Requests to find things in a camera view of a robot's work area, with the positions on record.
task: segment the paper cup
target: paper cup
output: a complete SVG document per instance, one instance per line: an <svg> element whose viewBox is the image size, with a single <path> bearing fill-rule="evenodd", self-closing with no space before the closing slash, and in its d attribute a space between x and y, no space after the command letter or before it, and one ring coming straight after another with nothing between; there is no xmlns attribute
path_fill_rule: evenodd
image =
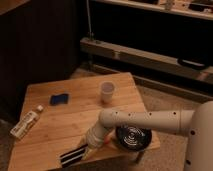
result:
<svg viewBox="0 0 213 171"><path fill-rule="evenodd" d="M101 83L101 100L104 103L109 103L112 100L115 85L113 82L105 81Z"/></svg>

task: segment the gray carpet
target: gray carpet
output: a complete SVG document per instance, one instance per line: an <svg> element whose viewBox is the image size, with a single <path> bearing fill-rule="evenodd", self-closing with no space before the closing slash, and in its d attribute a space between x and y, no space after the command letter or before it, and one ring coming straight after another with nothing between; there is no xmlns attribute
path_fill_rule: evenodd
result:
<svg viewBox="0 0 213 171"><path fill-rule="evenodd" d="M94 76L96 73L78 69L72 78ZM195 109L199 103L183 99L174 95L160 92L154 89L138 86L141 97L147 110L173 110L173 109ZM0 122L0 171L6 171L8 161L13 145L13 139L9 136L11 125ZM180 136L158 133L161 147L157 150L147 151L143 160L138 164L132 164L133 158L120 157L109 159L86 165L73 166L69 170L88 170L88 171L115 171L115 170L132 170L132 171L181 171L183 170L184 155L186 150L187 139Z"/></svg>

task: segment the dark wall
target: dark wall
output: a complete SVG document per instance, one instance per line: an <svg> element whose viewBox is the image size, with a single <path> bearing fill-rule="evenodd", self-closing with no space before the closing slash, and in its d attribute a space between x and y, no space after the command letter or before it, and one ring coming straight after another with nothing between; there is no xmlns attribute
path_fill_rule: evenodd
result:
<svg viewBox="0 0 213 171"><path fill-rule="evenodd" d="M213 21L91 2L95 38L213 65Z"/></svg>
<svg viewBox="0 0 213 171"><path fill-rule="evenodd" d="M17 119L26 86L67 79L79 63L75 0L31 0L0 16L0 117Z"/></svg>

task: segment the wooden tabletop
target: wooden tabletop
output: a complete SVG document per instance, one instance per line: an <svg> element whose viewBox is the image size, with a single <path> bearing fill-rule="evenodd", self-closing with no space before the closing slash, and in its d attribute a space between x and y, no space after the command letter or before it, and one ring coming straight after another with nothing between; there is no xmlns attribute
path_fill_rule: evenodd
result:
<svg viewBox="0 0 213 171"><path fill-rule="evenodd" d="M116 86L109 104L100 101L99 86L103 81L113 81ZM50 106L50 96L61 93L69 93L68 104ZM117 107L126 112L146 110L130 73L30 85L26 92L21 117L38 105L44 106L41 118L21 141L15 143L9 171L60 168L59 156L76 148L83 135L96 122L103 108ZM148 149L159 146L157 134L153 132ZM127 152L105 145L86 162L124 154Z"/></svg>

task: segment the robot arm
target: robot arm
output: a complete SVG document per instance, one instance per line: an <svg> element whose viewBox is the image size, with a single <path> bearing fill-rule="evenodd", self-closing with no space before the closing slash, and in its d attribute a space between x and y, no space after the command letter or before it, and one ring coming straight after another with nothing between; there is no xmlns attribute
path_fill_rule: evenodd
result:
<svg viewBox="0 0 213 171"><path fill-rule="evenodd" d="M185 171L213 170L213 101L202 104L195 111L159 111L124 113L106 109L86 134L90 148L102 146L106 135L123 124L148 128L188 137Z"/></svg>
<svg viewBox="0 0 213 171"><path fill-rule="evenodd" d="M99 120L87 132L87 143L101 147L105 136L116 126L129 125L187 136L193 110L125 113L116 109L101 111Z"/></svg>

